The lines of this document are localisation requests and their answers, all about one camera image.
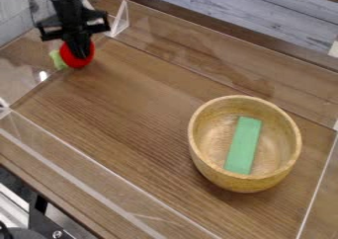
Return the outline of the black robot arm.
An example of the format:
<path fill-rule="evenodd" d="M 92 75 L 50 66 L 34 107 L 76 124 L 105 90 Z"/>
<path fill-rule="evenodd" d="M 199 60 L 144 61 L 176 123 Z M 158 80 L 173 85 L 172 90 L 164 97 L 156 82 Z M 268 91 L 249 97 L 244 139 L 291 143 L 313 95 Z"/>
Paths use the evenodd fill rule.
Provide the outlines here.
<path fill-rule="evenodd" d="M 90 37 L 108 32 L 108 14 L 88 9 L 81 0 L 49 0 L 56 13 L 36 23 L 41 40 L 61 40 L 70 54 L 85 59 L 90 52 Z"/>

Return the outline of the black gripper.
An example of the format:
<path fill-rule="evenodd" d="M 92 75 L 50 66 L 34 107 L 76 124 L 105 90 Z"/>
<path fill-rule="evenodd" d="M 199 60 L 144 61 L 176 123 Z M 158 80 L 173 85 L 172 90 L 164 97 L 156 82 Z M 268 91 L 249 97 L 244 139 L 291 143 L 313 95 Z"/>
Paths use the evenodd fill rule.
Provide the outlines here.
<path fill-rule="evenodd" d="M 84 58 L 89 55 L 90 35 L 110 29 L 108 14 L 85 8 L 80 0 L 54 1 L 53 7 L 56 14 L 36 23 L 41 40 L 65 40 L 72 55 Z"/>

